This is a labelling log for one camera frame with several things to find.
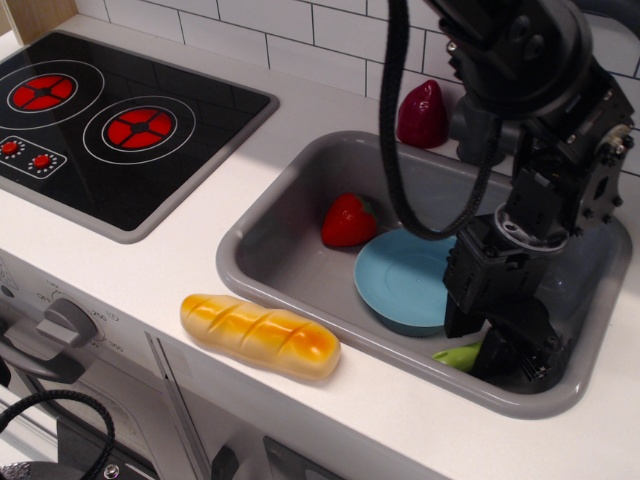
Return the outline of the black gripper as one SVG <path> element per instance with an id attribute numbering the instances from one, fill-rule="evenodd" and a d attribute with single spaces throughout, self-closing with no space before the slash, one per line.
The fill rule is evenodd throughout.
<path id="1" fill-rule="evenodd" d="M 477 216 L 457 234 L 444 274 L 445 335 L 460 338 L 490 324 L 472 376 L 510 391 L 547 391 L 561 380 L 570 345 L 546 306 L 525 298 L 564 247 L 564 232 L 538 238 L 506 212 Z M 497 305 L 511 298 L 518 301 Z"/>

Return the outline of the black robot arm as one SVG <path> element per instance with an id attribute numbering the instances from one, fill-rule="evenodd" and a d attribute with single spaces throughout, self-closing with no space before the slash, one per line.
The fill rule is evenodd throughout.
<path id="1" fill-rule="evenodd" d="M 538 292 L 561 252 L 610 224 L 633 145 L 633 109 L 596 61 L 568 1 L 437 1 L 465 86 L 467 159 L 514 160 L 511 190 L 470 220 L 448 257 L 444 330 L 484 335 L 471 372 L 519 393 L 563 377 L 579 331 L 557 326 Z"/>

